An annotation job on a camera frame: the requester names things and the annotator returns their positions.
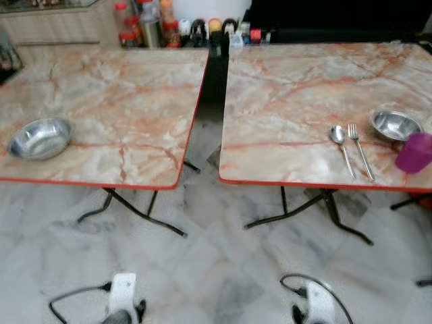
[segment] marble floor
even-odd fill
[[[432,288],[414,285],[432,275],[430,211],[390,211],[405,194],[336,193],[344,223],[366,233],[373,247],[338,230],[323,203],[245,231],[249,221],[282,212],[279,188],[220,183],[220,113],[209,106],[195,123],[187,158],[202,172],[185,169],[178,189],[160,192],[153,209],[186,239],[116,202],[78,225],[81,214],[102,204],[101,189],[0,184],[0,323],[59,323],[47,306],[51,297],[119,272],[137,274],[136,299],[148,302],[144,323],[293,323],[292,305],[305,303],[281,287],[285,273],[327,283],[358,324],[432,321]],[[151,198],[119,192],[143,210]],[[315,194],[286,192],[290,209]],[[57,308],[68,323],[96,323],[106,306],[107,295],[93,292]],[[347,323],[335,308],[335,322]]]

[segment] purple cup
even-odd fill
[[[396,158],[396,166],[406,173],[417,173],[432,162],[432,135],[414,133]]]

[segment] table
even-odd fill
[[[158,190],[177,187],[203,82],[208,51],[66,51],[25,67],[0,88],[0,180],[96,186],[149,217]],[[7,154],[11,136],[44,116],[74,127],[71,145],[46,161]],[[115,188],[154,190],[147,214]]]
[[[337,189],[432,191],[432,165],[408,175],[394,160],[400,147],[371,126],[379,110],[396,110],[432,132],[432,56],[411,44],[317,44],[249,47],[229,59],[219,175],[226,184],[281,186],[284,214],[296,215],[324,199],[341,229]],[[355,144],[347,141],[357,173],[348,173],[340,149],[329,139],[333,125],[356,123],[375,172],[370,182]],[[320,188],[321,194],[288,212],[284,186]]]

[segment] black cable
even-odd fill
[[[342,301],[339,299],[338,296],[336,296],[336,294],[335,294],[332,290],[330,290],[329,288],[327,288],[327,287],[325,286],[324,283],[322,283],[322,282],[319,281],[318,279],[315,279],[315,278],[313,278],[313,277],[309,277],[308,275],[302,275],[301,273],[290,273],[290,274],[284,275],[284,276],[280,279],[280,283],[281,283],[281,285],[282,285],[285,289],[287,289],[287,290],[289,290],[289,291],[291,291],[291,292],[294,292],[294,293],[296,293],[297,295],[299,295],[299,296],[301,296],[301,297],[303,297],[303,298],[306,298],[306,297],[307,297],[307,295],[306,295],[306,288],[298,288],[298,289],[294,289],[294,288],[288,286],[288,285],[284,282],[284,280],[287,279],[287,278],[302,278],[302,279],[307,279],[307,280],[313,281],[313,282],[315,282],[316,284],[319,284],[322,288],[324,288],[325,290],[327,290],[327,291],[329,292],[329,294],[331,294],[331,295],[333,296],[333,298],[335,298],[336,302],[339,304],[339,306],[340,306],[340,307],[342,308],[342,310],[344,311],[345,316],[346,316],[348,322],[349,322],[350,324],[354,324],[354,322],[353,322],[353,320],[352,320],[352,318],[351,318],[351,316],[350,316],[350,313],[348,312],[348,310],[346,309],[346,307],[344,306],[344,304],[342,303]]]
[[[49,302],[49,309],[59,319],[59,321],[61,321],[63,324],[68,324],[68,322],[65,320],[65,318],[63,316],[61,316],[60,313],[54,309],[53,303],[58,302],[59,300],[62,300],[64,298],[76,295],[76,294],[81,294],[83,292],[91,292],[93,290],[103,290],[105,292],[109,292],[111,290],[111,285],[112,285],[112,282],[108,281],[105,285],[102,285],[102,286],[80,288],[80,289],[74,290],[72,292],[68,292],[67,294],[60,295],[58,297],[55,297],[54,299],[52,299]]]

